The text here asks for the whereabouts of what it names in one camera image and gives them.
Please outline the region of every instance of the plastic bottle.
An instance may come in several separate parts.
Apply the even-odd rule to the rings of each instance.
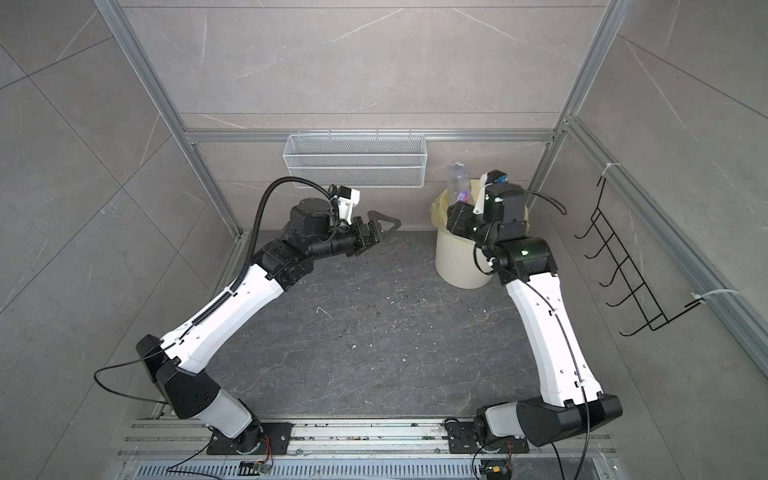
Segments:
[[[472,204],[472,195],[470,191],[469,173],[467,167],[459,162],[451,165],[448,169],[448,205],[456,202]]]

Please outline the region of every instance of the black mounting plate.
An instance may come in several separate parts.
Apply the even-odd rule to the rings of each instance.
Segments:
[[[270,439],[272,455],[285,455],[288,453],[288,443],[290,442],[293,423],[265,422],[261,424],[261,428],[263,429],[261,435]],[[208,450],[206,451],[208,455],[239,455],[237,446],[234,445],[232,439],[224,435],[216,435],[216,437],[214,439],[214,436],[211,436],[210,445],[208,445]],[[266,455],[266,442],[261,442],[250,455]]]
[[[445,430],[448,432],[448,447],[451,453],[477,453],[480,449],[478,445],[478,436],[475,433],[474,422],[459,422],[455,419],[445,421]],[[498,449],[496,453],[528,453],[528,441],[526,439],[509,439],[511,452],[507,442],[496,442],[491,452]]]

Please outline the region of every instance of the black wire rack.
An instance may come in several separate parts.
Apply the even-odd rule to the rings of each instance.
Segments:
[[[633,336],[635,333],[640,332],[644,328],[649,328],[653,331],[656,331],[660,329],[662,326],[665,326],[671,323],[672,320],[680,318],[685,313],[690,312],[691,310],[699,306],[701,303],[703,303],[704,300],[701,298],[695,299],[692,302],[686,303],[685,305],[683,305],[683,311],[672,317],[669,317],[664,312],[664,309],[661,308],[661,305],[659,305],[658,300],[656,300],[654,291],[650,288],[648,283],[645,281],[645,278],[643,278],[643,273],[637,268],[637,265],[635,264],[634,260],[630,256],[627,249],[624,247],[624,243],[621,241],[621,238],[619,238],[619,236],[616,234],[616,230],[614,230],[614,228],[611,226],[611,222],[608,221],[606,216],[603,214],[603,211],[600,210],[600,200],[602,200],[603,191],[605,190],[604,177],[600,177],[600,180],[598,180],[597,187],[600,188],[600,194],[598,195],[598,203],[597,205],[595,205],[592,215],[590,215],[589,228],[587,228],[587,231],[584,232],[584,235],[581,235],[580,237],[578,235],[574,235],[574,236],[580,240],[585,238],[592,230],[597,232],[603,244],[601,245],[600,249],[595,255],[592,255],[591,257],[588,255],[584,255],[584,256],[591,260],[596,258],[598,255],[600,255],[600,253],[603,250],[606,250],[611,255],[611,259],[614,261],[615,268],[614,268],[613,275],[611,275],[611,281],[609,281],[608,283],[599,282],[600,285],[603,288],[608,288],[613,284],[614,280],[616,280],[616,277],[621,275],[621,279],[624,281],[624,284],[627,286],[627,289],[629,290],[629,294],[627,294],[618,303],[605,303],[605,304],[608,306],[620,306],[622,303],[626,302],[631,298],[634,300],[635,304],[637,305],[637,308],[640,310],[640,312],[643,315],[643,319],[645,323],[642,326],[640,326],[638,329],[636,329],[631,333],[624,333],[624,332],[619,332],[619,333],[622,336]],[[601,230],[600,227],[598,226],[597,221],[600,220],[601,218],[605,222],[605,225],[607,225],[608,232]],[[620,248],[617,248],[616,251],[614,251],[614,249],[611,249],[611,245],[608,244],[608,242],[610,242],[613,239],[616,240],[616,243],[618,243],[618,246],[620,247]],[[634,287],[632,287],[632,284],[627,278],[627,274],[631,273],[633,269],[634,269],[634,272],[637,274],[637,278],[640,279],[639,284],[637,284]],[[643,291],[648,292],[648,294],[650,295],[650,298],[653,300],[653,304],[656,306],[659,312],[657,315],[653,317],[650,317],[646,309],[643,307],[643,303],[637,298],[638,293],[641,293]]]

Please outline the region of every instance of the gray tile wall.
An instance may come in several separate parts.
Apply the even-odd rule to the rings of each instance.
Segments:
[[[101,478],[152,405],[93,371],[197,311],[232,242],[93,3],[60,4],[0,16],[2,478]]]
[[[604,4],[124,2],[187,127],[216,129],[552,128]],[[366,189],[363,201],[407,227],[430,228],[429,203],[450,163],[466,162],[475,176],[501,168],[528,182],[543,147],[430,144],[423,188]],[[263,188],[288,173],[283,145],[200,148],[247,230]],[[309,194],[289,190],[280,192]],[[267,212],[266,228],[282,227],[283,207]]]
[[[638,0],[585,124],[768,319],[768,3]]]
[[[563,279],[564,290],[575,290],[582,282],[586,286],[580,296],[574,296],[574,302],[566,301],[580,342],[593,332],[601,333],[601,329],[588,328],[595,316],[610,332],[602,343],[582,348],[605,392],[619,392],[624,405],[624,415],[607,428],[628,477],[762,478],[768,468],[768,447],[760,441],[768,429],[768,420],[761,413],[768,380],[714,313],[706,305],[698,306],[656,331],[644,329],[629,337],[620,334],[641,326],[642,315],[631,300],[615,308],[606,305],[618,302],[628,291],[620,280],[608,288],[598,284],[608,283],[614,264],[605,250],[594,260],[584,257],[595,255],[601,246],[595,232],[583,240],[575,238],[589,227],[600,173],[579,146],[566,140],[544,191],[563,201],[568,215],[563,217],[543,202],[535,210],[547,211],[563,240],[564,248],[556,245],[553,251],[564,257],[564,275],[569,275]],[[694,288],[610,184],[601,209],[661,307],[670,316],[679,313],[691,301]],[[580,276],[568,269],[572,263]],[[631,268],[625,267],[629,275]],[[592,301],[596,311],[586,307]],[[649,296],[642,296],[641,302],[650,306]],[[614,349],[621,360],[609,356]],[[593,362],[599,369],[615,369],[603,377]],[[628,379],[616,376],[623,365]],[[627,390],[626,380],[637,385],[639,401],[631,395],[632,388]]]

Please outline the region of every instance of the orange wire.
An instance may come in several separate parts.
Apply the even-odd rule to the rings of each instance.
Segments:
[[[504,465],[504,468],[509,468],[509,464],[512,462],[512,443],[509,442],[509,439],[507,439],[507,447],[509,448],[509,460],[507,465]]]
[[[270,456],[272,456],[272,465],[275,465],[275,457],[272,455],[272,447],[270,446],[270,436],[265,435],[266,437],[266,460],[265,463],[269,461]]]

